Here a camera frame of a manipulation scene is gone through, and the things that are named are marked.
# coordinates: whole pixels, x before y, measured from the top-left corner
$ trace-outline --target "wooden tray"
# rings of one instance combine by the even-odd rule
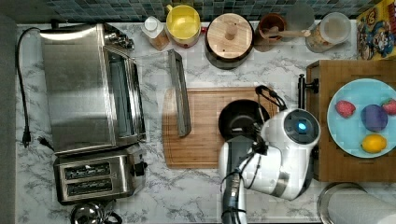
[[[314,160],[315,179],[327,182],[395,182],[396,150],[373,159],[347,154],[335,144],[327,125],[327,109],[335,93],[358,78],[381,80],[396,88],[395,61],[321,60],[306,69],[306,80],[319,80],[319,93],[307,91],[306,109],[321,128],[318,157]]]
[[[169,168],[218,168],[224,139],[219,133],[219,114],[228,103],[249,99],[257,102],[254,87],[187,89],[191,133],[177,134],[176,99],[168,91],[163,101],[163,153]],[[261,97],[262,106],[272,117],[277,107]]]

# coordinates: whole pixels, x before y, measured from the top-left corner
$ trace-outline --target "wooden lid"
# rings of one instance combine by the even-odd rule
[[[222,58],[242,56],[251,46],[253,32],[243,17],[227,13],[215,18],[207,28],[207,42],[213,52]]]

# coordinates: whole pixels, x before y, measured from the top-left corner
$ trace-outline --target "toaster slot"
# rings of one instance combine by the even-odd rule
[[[69,196],[96,193],[101,191],[113,190],[111,179],[101,179],[86,182],[79,182],[67,185],[67,194]]]
[[[97,164],[74,166],[64,169],[66,180],[86,178],[98,175],[110,174],[110,163],[103,162]]]

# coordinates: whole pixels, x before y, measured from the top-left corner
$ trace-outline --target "glass jar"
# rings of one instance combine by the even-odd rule
[[[333,12],[312,30],[305,39],[306,47],[315,53],[324,52],[349,38],[351,25],[349,18],[339,12]]]
[[[155,17],[148,17],[145,20],[142,25],[142,31],[148,37],[148,42],[159,51],[169,44],[163,24]]]

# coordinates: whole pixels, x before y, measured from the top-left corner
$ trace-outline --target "black bowl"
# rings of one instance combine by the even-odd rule
[[[260,105],[260,108],[264,121],[268,120],[270,116],[267,110],[262,105]],[[259,104],[251,100],[237,100],[229,103],[221,110],[219,131],[226,141],[238,135],[254,140],[254,123],[263,125]]]

